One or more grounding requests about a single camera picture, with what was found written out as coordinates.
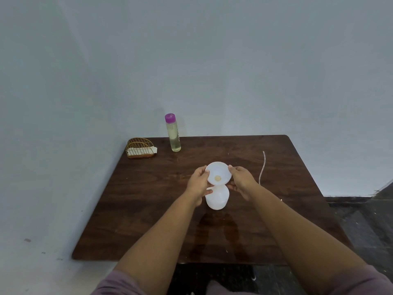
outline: forearm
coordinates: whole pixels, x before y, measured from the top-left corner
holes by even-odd
[[[147,294],[166,294],[176,267],[194,203],[182,195],[116,265]]]
[[[286,261],[306,289],[322,293],[335,275],[366,264],[267,189],[255,184],[249,194]]]

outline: white bowl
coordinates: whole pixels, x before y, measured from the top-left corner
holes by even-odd
[[[228,170],[228,165],[223,162],[212,162],[206,170],[210,171],[208,181],[213,185],[225,185],[231,180],[232,174]]]
[[[225,185],[216,185],[208,189],[213,190],[212,193],[205,196],[208,206],[214,210],[223,209],[229,199],[228,187]]]

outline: bottle cap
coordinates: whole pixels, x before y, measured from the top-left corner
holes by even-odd
[[[166,123],[175,123],[176,122],[176,117],[174,113],[168,113],[165,115],[165,122]]]

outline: sleeve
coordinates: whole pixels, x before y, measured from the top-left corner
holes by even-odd
[[[114,270],[109,273],[91,295],[146,295],[135,279],[124,272]]]
[[[390,280],[371,266],[351,269],[333,278],[325,295],[387,295],[393,294]]]

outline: wooden tabletop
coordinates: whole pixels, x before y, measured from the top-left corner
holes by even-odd
[[[197,167],[214,161],[247,168],[295,211],[344,244],[350,241],[334,218],[292,142],[285,135],[150,138],[153,158],[121,156],[72,254],[77,260],[119,260],[185,190]],[[285,264],[251,203],[231,191],[222,210],[203,200],[195,209],[179,262]]]

